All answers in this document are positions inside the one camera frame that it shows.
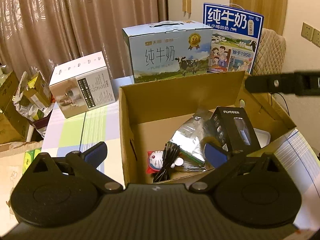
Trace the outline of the plaid bed sheet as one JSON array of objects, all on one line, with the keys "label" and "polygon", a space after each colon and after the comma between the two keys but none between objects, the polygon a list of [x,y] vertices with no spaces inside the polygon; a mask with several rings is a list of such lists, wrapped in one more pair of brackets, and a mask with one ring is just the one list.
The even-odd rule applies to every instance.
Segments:
[{"label": "plaid bed sheet", "polygon": [[[59,107],[55,106],[42,150],[53,157],[63,157],[73,150],[85,151],[101,141],[107,144],[108,154],[100,171],[126,185],[121,157],[119,100],[71,118],[65,118]],[[262,152],[276,155],[302,194],[302,207],[295,225],[300,229],[317,230],[319,160],[314,151],[296,127],[283,137],[278,146],[267,146]]]}]

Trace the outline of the beige quilted chair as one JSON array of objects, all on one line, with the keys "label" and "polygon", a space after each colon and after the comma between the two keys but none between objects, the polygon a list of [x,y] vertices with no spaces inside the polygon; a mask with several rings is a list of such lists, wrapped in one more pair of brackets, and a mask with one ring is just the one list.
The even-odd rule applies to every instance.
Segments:
[{"label": "beige quilted chair", "polygon": [[286,52],[285,37],[272,29],[262,29],[252,75],[280,74]]}]

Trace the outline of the green tissue pack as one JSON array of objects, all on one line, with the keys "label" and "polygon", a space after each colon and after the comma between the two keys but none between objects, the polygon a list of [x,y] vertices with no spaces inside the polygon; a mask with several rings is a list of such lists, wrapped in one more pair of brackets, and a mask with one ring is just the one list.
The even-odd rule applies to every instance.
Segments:
[{"label": "green tissue pack", "polygon": [[33,160],[41,152],[41,148],[36,148],[34,150],[29,150],[24,153],[23,165],[22,165],[22,174],[28,169]]}]

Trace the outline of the black shaver box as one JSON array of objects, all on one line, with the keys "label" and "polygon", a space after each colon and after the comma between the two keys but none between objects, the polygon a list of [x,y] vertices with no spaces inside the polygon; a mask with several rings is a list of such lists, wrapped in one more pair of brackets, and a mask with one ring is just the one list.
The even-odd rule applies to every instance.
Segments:
[{"label": "black shaver box", "polygon": [[210,119],[215,137],[226,152],[250,154],[260,149],[258,138],[242,107],[217,107]]}]

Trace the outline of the trash bin with boxes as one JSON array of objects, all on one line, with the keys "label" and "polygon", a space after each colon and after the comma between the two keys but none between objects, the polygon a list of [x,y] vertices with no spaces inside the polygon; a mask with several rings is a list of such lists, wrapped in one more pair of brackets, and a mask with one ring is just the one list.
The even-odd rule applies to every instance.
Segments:
[{"label": "trash bin with boxes", "polygon": [[18,113],[44,137],[54,108],[52,93],[40,72],[29,77],[24,72],[13,97]]}]

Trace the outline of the white square plastic container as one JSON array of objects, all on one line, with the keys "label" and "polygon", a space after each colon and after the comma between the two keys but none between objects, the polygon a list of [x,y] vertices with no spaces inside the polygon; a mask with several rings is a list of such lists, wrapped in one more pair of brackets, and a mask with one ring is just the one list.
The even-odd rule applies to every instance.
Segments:
[{"label": "white square plastic container", "polygon": [[254,131],[261,148],[264,148],[270,143],[271,135],[269,132],[257,128],[254,128]]}]

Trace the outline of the wall socket pair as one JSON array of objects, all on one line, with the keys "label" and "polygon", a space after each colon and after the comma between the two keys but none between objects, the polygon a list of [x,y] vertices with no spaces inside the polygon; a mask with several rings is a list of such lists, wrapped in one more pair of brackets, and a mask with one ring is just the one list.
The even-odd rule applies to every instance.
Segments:
[{"label": "wall socket pair", "polygon": [[308,25],[305,22],[303,22],[303,25],[302,25],[301,37],[312,42],[314,45],[320,47],[320,32],[319,32],[319,30],[315,29],[314,27]]}]

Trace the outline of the red Doraemon figurine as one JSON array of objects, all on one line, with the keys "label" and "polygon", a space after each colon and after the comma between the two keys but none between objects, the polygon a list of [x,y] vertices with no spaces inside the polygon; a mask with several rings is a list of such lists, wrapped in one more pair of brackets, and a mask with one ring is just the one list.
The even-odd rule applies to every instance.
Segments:
[{"label": "red Doraemon figurine", "polygon": [[[177,157],[176,160],[171,164],[171,168],[183,165],[183,159]],[[163,151],[148,151],[148,166],[146,169],[146,174],[157,173],[163,167]]]}]

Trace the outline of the light blue milk carton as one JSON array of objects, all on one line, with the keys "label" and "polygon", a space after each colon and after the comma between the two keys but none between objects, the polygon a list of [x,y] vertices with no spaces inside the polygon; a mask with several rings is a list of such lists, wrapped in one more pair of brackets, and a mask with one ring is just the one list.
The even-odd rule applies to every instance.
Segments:
[{"label": "light blue milk carton", "polygon": [[212,34],[212,27],[196,21],[123,28],[134,83],[205,73]]}]

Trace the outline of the silver foil pouch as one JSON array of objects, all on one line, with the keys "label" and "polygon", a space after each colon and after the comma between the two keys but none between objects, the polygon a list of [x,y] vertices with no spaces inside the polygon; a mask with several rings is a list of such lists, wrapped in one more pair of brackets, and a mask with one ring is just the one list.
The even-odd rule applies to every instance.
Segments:
[{"label": "silver foil pouch", "polygon": [[212,116],[213,112],[198,109],[171,137],[170,142],[180,147],[180,158],[183,159],[180,171],[204,172],[209,170],[210,165],[204,155],[203,140],[214,136],[214,129],[210,124]]}]

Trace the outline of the brown curtain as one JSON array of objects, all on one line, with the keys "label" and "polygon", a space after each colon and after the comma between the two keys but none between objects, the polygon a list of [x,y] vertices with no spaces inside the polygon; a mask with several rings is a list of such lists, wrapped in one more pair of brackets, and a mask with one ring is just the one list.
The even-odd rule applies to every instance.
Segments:
[{"label": "brown curtain", "polygon": [[1,63],[49,80],[57,65],[102,52],[110,77],[129,76],[122,29],[167,18],[167,0],[1,0]]}]

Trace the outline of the dark blue milk carton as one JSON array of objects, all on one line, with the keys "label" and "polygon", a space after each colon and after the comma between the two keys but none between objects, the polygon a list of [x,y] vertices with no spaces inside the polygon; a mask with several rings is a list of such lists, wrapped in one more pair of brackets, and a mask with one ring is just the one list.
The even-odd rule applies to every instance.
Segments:
[{"label": "dark blue milk carton", "polygon": [[204,3],[203,23],[212,27],[208,72],[252,72],[264,16],[227,5]]}]

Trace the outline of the brown cardboard box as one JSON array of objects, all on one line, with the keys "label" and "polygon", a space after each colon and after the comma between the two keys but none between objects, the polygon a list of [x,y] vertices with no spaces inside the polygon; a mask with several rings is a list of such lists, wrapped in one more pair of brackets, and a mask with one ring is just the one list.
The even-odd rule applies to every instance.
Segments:
[{"label": "brown cardboard box", "polygon": [[162,150],[175,131],[198,109],[240,106],[253,125],[271,134],[274,148],[296,124],[267,93],[245,89],[246,72],[178,77],[123,86],[119,89],[121,157],[125,184],[151,184],[147,152]]}]

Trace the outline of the white appliance box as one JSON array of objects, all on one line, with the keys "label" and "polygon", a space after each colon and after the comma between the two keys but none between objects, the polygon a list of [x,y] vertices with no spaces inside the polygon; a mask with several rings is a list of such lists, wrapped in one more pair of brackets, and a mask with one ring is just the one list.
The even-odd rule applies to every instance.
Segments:
[{"label": "white appliance box", "polygon": [[102,52],[56,66],[49,89],[65,118],[116,101]]}]

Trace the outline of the brown carton with white cutout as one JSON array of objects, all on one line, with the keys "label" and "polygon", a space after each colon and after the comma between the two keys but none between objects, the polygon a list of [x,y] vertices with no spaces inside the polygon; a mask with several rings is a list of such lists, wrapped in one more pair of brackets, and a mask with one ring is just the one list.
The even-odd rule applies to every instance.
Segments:
[{"label": "brown carton with white cutout", "polygon": [[8,66],[1,66],[1,144],[26,141],[29,129],[28,120],[21,116],[13,103],[19,80]]}]

